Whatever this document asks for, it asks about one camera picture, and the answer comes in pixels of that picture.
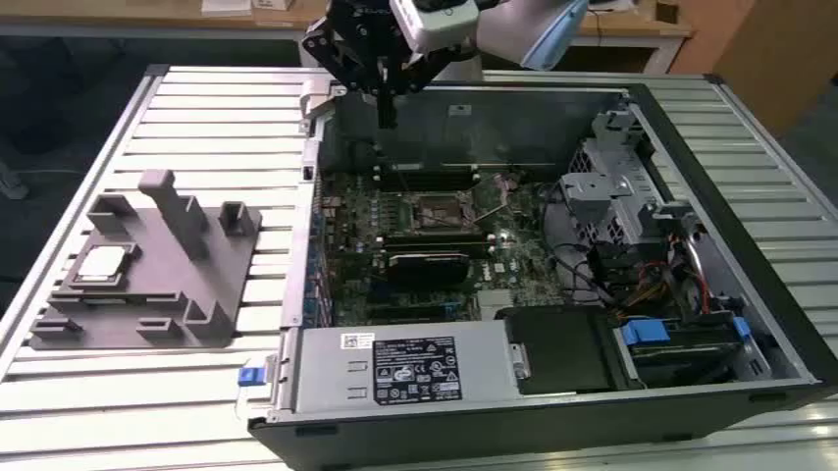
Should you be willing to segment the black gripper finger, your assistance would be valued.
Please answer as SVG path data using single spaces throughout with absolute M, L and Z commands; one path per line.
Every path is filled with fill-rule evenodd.
M 411 59 L 409 49 L 386 57 L 386 127 L 397 128 L 395 98 L 418 93 L 453 62 L 463 60 L 463 46 L 454 45 Z
M 371 95 L 378 109 L 378 124 L 386 129 L 386 82 L 375 62 L 363 62 L 343 44 L 329 18 L 322 18 L 307 32 L 302 45 L 349 91 Z

